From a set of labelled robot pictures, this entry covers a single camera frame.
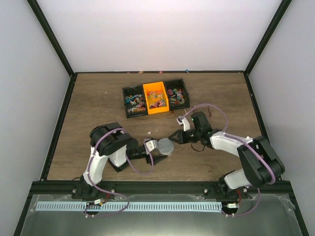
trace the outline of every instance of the black metal frame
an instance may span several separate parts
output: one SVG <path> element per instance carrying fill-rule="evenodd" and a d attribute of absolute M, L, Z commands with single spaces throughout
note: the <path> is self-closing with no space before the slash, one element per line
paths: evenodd
<path fill-rule="evenodd" d="M 49 173 L 49 169 L 52 163 L 52 159 L 55 153 L 55 149 L 57 146 L 57 142 L 59 139 L 59 135 L 62 129 L 63 121 L 67 112 L 67 108 L 71 99 L 71 95 L 73 92 L 73 88 L 75 85 L 76 78 L 79 73 L 90 73 L 90 72 L 76 72 L 74 73 L 67 58 L 65 57 L 52 29 L 50 28 L 43 12 L 38 5 L 36 0 L 27 0 L 30 7 L 32 8 L 35 16 L 43 27 L 47 37 L 49 38 L 51 44 L 53 45 L 57 55 L 59 56 L 61 62 L 63 63 L 65 69 L 67 70 L 70 76 L 70 82 L 68 85 L 68 89 L 63 101 L 63 106 L 58 118 L 58 122 L 56 125 L 56 129 L 51 141 L 51 145 L 49 147 L 48 155 L 45 161 L 45 165 L 41 175 L 41 181 L 33 182 L 29 195 L 27 197 L 25 206 L 23 208 L 20 220 L 18 222 L 15 236 L 19 236 L 22 232 L 23 224 L 31 203 L 31 199 L 33 194 L 73 194 L 72 190 L 75 188 L 75 181 L 58 181 L 58 180 L 47 180 L 47 176 Z M 286 9 L 288 8 L 291 0 L 282 0 L 277 12 L 275 13 L 271 23 L 269 24 L 268 29 L 266 30 L 261 42 L 259 43 L 252 59 L 250 60 L 245 71 L 189 71 L 189 73 L 243 73 L 244 78 L 251 96 L 252 105 L 258 120 L 259 128 L 261 134 L 268 138 L 268 134 L 266 128 L 263 123 L 263 119 L 261 117 L 259 107 L 251 86 L 251 82 L 249 80 L 249 74 L 255 66 L 258 58 L 263 52 L 265 46 L 267 45 L 272 33 L 275 31 L 278 23 L 280 22 L 282 16 L 284 15 Z M 158 73 L 158 71 L 145 71 L 144 73 Z M 164 73 L 185 73 L 185 71 L 164 71 Z M 204 193 L 204 189 L 211 189 L 213 184 L 217 184 L 217 182 L 209 182 L 209 181 L 186 181 L 186 182 L 137 182 L 137 181 L 102 181 L 100 186 L 105 189 L 115 189 L 115 191 L 133 195 L 133 194 L 194 194 L 194 195 L 204 195 L 206 198 L 216 199 L 217 201 L 226 201 L 226 199 L 222 198 L 217 192 L 208 192 L 206 195 Z M 256 193 L 256 189 L 248 189 L 248 193 Z M 261 193 L 269 193 L 269 194 L 288 194 L 291 202 L 295 205 L 294 213 L 298 219 L 298 223 L 302 234 L 304 236 L 308 236 L 308 231 L 305 226 L 302 214 L 300 212 L 298 203 L 295 199 L 294 192 L 292 190 L 291 184 L 289 181 L 277 181 L 273 185 L 266 185 L 261 188 Z"/>
<path fill-rule="evenodd" d="M 14 236 L 21 235 L 24 221 L 30 207 L 32 196 L 34 194 L 73 194 L 72 190 L 75 188 L 77 181 L 36 181 L 31 185 L 29 195 L 24 205 L 21 217 Z M 150 181 L 102 181 L 100 186 L 104 189 L 114 189 L 116 192 L 135 195 L 135 194 L 192 194 L 197 196 L 204 196 L 206 199 L 216 199 L 220 202 L 226 202 L 227 199 L 221 197 L 216 191 L 204 192 L 204 189 L 211 190 L 213 184 L 217 185 L 218 182 L 209 181 L 196 181 L 196 182 L 150 182 Z M 262 194 L 288 194 L 291 202 L 295 205 L 295 216 L 298 220 L 301 232 L 304 236 L 309 233 L 305 226 L 300 208 L 295 199 L 294 192 L 289 181 L 277 181 L 273 185 L 266 185 L 260 189 Z M 248 194 L 257 193 L 257 189 L 249 188 Z"/>

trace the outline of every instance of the wooden floor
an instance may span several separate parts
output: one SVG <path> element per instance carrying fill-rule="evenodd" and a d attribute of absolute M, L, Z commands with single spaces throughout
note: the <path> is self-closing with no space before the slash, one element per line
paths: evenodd
<path fill-rule="evenodd" d="M 229 133 L 251 137 L 260 135 L 242 73 L 79 74 L 48 179 L 73 179 L 85 171 L 90 156 L 89 133 L 98 125 L 117 121 L 139 143 L 149 136 L 156 139 L 168 137 L 180 129 L 176 118 L 183 115 L 184 110 L 177 110 L 174 115 L 167 112 L 127 119 L 122 95 L 123 87 L 176 78 L 183 78 L 186 83 L 190 107 L 200 103 L 215 104 L 229 119 Z M 222 115 L 215 109 L 211 109 L 211 112 L 212 127 L 223 128 L 225 122 Z M 150 165 L 144 159 L 132 162 L 141 172 L 150 170 Z M 209 148 L 196 152 L 190 144 L 175 144 L 174 153 L 158 163 L 148 176 L 141 176 L 130 167 L 116 173 L 107 164 L 103 179 L 218 180 L 222 175 L 240 168 L 238 157 L 226 152 Z"/>

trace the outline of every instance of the white wall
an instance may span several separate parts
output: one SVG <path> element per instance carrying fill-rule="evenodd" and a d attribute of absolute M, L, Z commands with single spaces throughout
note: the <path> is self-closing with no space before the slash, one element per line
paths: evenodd
<path fill-rule="evenodd" d="M 0 235 L 39 180 L 69 76 L 26 0 L 0 0 Z"/>
<path fill-rule="evenodd" d="M 74 71 L 244 70 L 281 0 L 38 0 Z"/>
<path fill-rule="evenodd" d="M 250 74 L 271 143 L 315 235 L 315 2 L 292 1 Z"/>

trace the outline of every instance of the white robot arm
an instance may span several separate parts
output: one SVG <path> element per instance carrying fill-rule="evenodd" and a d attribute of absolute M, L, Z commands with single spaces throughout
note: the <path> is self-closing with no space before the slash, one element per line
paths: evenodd
<path fill-rule="evenodd" d="M 149 140 L 145 143 L 145 145 L 147 146 L 146 150 L 150 152 L 158 148 L 157 140 Z M 93 155 L 94 149 L 95 149 L 94 147 L 91 147 L 89 163 L 91 161 L 91 158 L 93 158 L 94 156 Z M 87 184 L 92 186 L 92 183 L 88 178 L 88 173 L 90 173 L 90 178 L 94 184 L 98 184 L 99 182 L 102 181 L 102 173 L 108 159 L 110 163 L 114 165 L 116 168 L 119 168 L 122 165 L 127 164 L 126 149 L 127 145 L 124 145 L 123 147 L 119 148 L 118 150 L 114 151 L 112 154 L 108 156 L 107 155 L 100 156 L 98 151 L 96 151 L 90 166 L 90 171 L 88 170 L 89 167 L 87 167 L 87 169 L 83 173 L 83 178 L 87 182 Z"/>
<path fill-rule="evenodd" d="M 186 118 L 178 117 L 177 122 L 183 126 L 183 130 L 177 130 L 169 139 L 178 144 L 200 141 L 205 147 L 226 151 L 238 156 L 241 160 L 243 169 L 228 173 L 219 179 L 222 192 L 228 192 L 243 186 L 260 187 L 271 181 L 272 177 L 269 170 L 262 165 L 244 143 L 263 156 L 263 161 L 268 164 L 275 177 L 280 177 L 284 172 L 283 163 L 266 138 L 262 136 L 254 139 L 250 137 L 243 138 L 227 135 L 218 129 L 212 129 L 203 112 L 194 113 L 191 118 L 194 129 L 190 129 L 190 124 Z"/>

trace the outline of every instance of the storage organizer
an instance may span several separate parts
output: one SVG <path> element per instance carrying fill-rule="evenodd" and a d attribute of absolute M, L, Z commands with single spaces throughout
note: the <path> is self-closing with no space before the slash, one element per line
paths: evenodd
<path fill-rule="evenodd" d="M 190 107 L 183 79 L 123 88 L 127 118 Z"/>

